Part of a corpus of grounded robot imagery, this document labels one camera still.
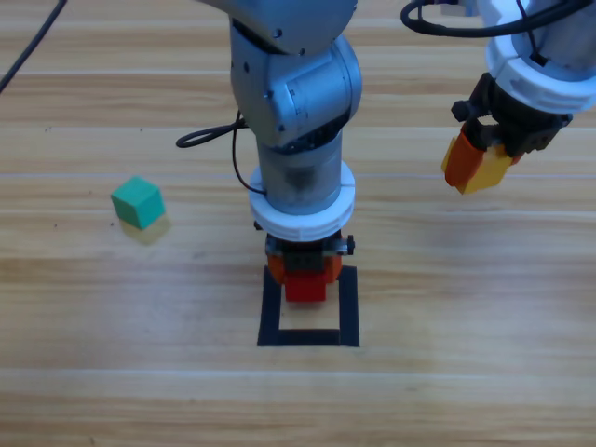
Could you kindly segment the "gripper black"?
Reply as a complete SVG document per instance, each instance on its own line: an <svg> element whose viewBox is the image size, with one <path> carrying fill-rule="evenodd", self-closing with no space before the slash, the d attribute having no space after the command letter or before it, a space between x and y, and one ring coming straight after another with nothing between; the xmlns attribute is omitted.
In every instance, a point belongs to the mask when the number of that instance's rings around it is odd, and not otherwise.
<svg viewBox="0 0 596 447"><path fill-rule="evenodd" d="M546 149L573 120L571 114L552 114L525 105L488 73L481 76L467 100L454 103L452 113L462 128L451 140L441 169L445 181L457 190L467 188L489 147L503 145L513 167L523 155Z"/></svg>
<svg viewBox="0 0 596 447"><path fill-rule="evenodd" d="M324 272L327 284L333 284L343 268L343 256L353 255L356 242L353 235L333 234L320 240L295 242L272 235L265 239L267 267L279 285L285 284L285 274Z"/></svg>

